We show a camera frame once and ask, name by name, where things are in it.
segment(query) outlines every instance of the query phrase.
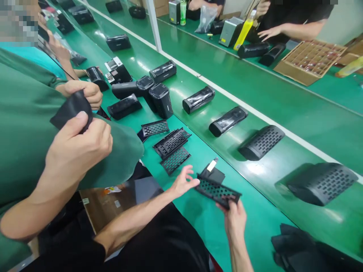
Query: green bottle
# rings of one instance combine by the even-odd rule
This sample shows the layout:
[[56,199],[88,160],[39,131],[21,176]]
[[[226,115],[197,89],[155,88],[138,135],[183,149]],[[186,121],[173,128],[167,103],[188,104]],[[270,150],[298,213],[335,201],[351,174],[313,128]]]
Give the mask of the green bottle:
[[186,2],[182,0],[180,2],[180,25],[186,24]]

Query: green sleeve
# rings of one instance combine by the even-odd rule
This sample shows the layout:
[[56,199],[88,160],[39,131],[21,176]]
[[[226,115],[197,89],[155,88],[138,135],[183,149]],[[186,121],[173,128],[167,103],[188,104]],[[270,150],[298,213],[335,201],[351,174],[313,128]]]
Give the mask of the green sleeve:
[[[5,212],[12,206],[17,204],[18,201],[14,201],[0,208],[0,220],[4,216]],[[25,243],[15,241],[5,237],[0,232],[0,272],[6,272],[12,269],[31,256],[31,250]]]

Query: forearm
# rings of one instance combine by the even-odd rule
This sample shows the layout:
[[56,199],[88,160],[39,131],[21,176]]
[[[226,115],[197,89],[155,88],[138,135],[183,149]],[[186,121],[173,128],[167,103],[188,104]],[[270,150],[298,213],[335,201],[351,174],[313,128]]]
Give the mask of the forearm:
[[[51,177],[43,173],[39,183]],[[64,182],[51,178],[54,183]],[[58,190],[56,186],[45,189],[39,184],[33,193],[9,209],[0,222],[3,235],[10,239],[29,241],[44,229],[60,212],[64,205],[73,196],[78,183],[74,183],[65,190]]]
[[139,233],[166,205],[174,200],[169,191],[124,211],[109,223],[95,238],[106,250],[106,256],[124,246]]

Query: sleeve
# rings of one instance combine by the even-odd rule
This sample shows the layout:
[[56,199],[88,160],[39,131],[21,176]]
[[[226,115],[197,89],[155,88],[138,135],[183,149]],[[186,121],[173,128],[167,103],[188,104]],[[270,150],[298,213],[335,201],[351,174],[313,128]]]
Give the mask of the sleeve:
[[30,263],[24,272],[101,271],[106,251],[92,239],[65,241]]
[[[18,201],[15,201],[0,207],[0,220],[5,212],[17,203]],[[31,250],[27,244],[9,239],[0,232],[0,272],[12,269],[29,256]]]
[[314,12],[310,15],[309,19],[307,20],[308,23],[318,22],[324,19],[328,19],[334,5],[329,4],[320,4],[316,7]]

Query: hand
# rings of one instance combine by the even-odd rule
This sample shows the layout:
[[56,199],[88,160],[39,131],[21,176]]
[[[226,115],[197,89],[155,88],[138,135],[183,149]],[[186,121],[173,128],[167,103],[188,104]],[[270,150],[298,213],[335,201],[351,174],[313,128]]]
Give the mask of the hand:
[[257,5],[256,18],[265,15],[270,5],[271,5],[270,1],[264,1],[264,0],[260,1]]
[[198,186],[200,181],[199,179],[193,179],[190,175],[194,174],[192,170],[193,166],[187,165],[184,166],[181,170],[179,176],[174,181],[173,185],[168,190],[172,195],[173,199],[176,199],[183,194],[185,194],[190,189]]
[[276,26],[276,27],[273,27],[273,28],[270,28],[268,30],[264,30],[264,31],[261,31],[258,33],[259,35],[259,38],[262,38],[263,36],[266,36],[262,42],[266,41],[267,39],[273,37],[273,36],[276,36],[278,34],[280,34],[283,30],[283,27],[284,25],[279,25],[279,26]]
[[72,185],[111,153],[113,138],[110,125],[94,118],[87,131],[78,134],[87,120],[87,113],[81,111],[58,132],[45,158],[44,174]]
[[47,33],[49,35],[49,48],[53,51],[53,53],[56,55],[58,60],[70,60],[71,59],[71,53],[67,48],[65,48],[59,40],[54,38],[53,33],[50,30],[47,30]]
[[236,204],[229,200],[230,210],[226,210],[220,204],[217,207],[224,213],[224,222],[228,239],[231,243],[240,243],[244,241],[247,214],[239,200]]
[[92,110],[98,110],[102,104],[103,94],[99,87],[88,81],[70,80],[64,84],[65,96],[69,97],[71,94],[83,90],[85,98],[91,104]]

